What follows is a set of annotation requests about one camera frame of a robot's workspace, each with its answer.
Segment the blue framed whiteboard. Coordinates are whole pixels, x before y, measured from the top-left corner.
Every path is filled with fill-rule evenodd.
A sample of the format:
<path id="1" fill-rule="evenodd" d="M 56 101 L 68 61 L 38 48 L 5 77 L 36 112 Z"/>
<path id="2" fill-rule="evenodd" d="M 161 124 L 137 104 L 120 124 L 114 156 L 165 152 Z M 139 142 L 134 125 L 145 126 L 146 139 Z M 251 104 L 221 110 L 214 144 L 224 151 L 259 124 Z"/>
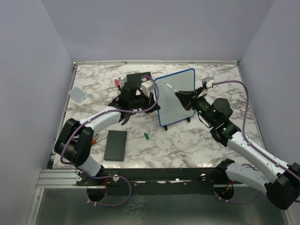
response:
<path id="1" fill-rule="evenodd" d="M 170 75 L 165 75 L 155 79 L 158 85 L 159 93 L 155 93 L 158 97 L 158 105 L 161 107 L 158 110 L 159 124 L 165 130 L 168 126 L 182 120 L 190 122 L 191 117 L 194 116 L 193 110 L 186 111 L 175 92 L 168 88 L 165 83 L 173 86 L 176 90 L 191 91 L 195 89 L 195 70 L 189 68 Z"/>

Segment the green whiteboard marker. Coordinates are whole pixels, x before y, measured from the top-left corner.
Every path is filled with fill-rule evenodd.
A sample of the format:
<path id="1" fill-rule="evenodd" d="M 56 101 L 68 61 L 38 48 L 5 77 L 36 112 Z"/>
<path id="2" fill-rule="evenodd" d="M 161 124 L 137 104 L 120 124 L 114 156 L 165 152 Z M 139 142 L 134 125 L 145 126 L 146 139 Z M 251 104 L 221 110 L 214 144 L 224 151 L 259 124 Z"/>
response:
<path id="1" fill-rule="evenodd" d="M 165 85 L 166 85 L 168 88 L 170 88 L 172 91 L 178 92 L 173 86 L 171 86 L 171 85 L 169 85 L 169 84 L 167 84 L 167 83 L 165 83 Z"/>

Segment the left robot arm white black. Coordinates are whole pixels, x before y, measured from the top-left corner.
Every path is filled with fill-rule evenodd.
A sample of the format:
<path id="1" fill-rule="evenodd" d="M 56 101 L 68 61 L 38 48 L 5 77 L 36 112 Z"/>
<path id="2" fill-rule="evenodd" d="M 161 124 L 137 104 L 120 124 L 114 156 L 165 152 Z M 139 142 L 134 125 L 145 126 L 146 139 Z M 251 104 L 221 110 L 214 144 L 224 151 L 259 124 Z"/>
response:
<path id="1" fill-rule="evenodd" d="M 54 151 L 60 156 L 64 165 L 73 165 L 78 170 L 87 173 L 87 179 L 93 185 L 103 181 L 103 166 L 90 154 L 93 138 L 102 130 L 123 121 L 136 113 L 151 113 L 159 110 L 159 93 L 157 83 L 149 78 L 136 85 L 125 82 L 120 94 L 101 112 L 83 120 L 68 119 L 56 141 Z"/>

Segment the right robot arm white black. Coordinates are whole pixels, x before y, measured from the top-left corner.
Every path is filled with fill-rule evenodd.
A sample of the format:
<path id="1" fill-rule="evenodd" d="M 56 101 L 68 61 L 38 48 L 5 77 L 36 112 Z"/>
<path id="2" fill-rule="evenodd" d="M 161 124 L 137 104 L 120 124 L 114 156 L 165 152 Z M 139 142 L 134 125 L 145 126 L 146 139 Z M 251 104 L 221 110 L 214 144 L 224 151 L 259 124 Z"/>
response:
<path id="1" fill-rule="evenodd" d="M 289 164 L 257 145 L 230 121 L 233 110 L 225 98 L 208 103 L 200 87 L 193 91 L 175 91 L 175 96 L 187 111 L 195 110 L 209 125 L 213 139 L 237 152 L 258 170 L 244 169 L 232 160 L 218 165 L 216 180 L 244 183 L 267 196 L 281 210 L 288 209 L 300 196 L 300 165 Z"/>

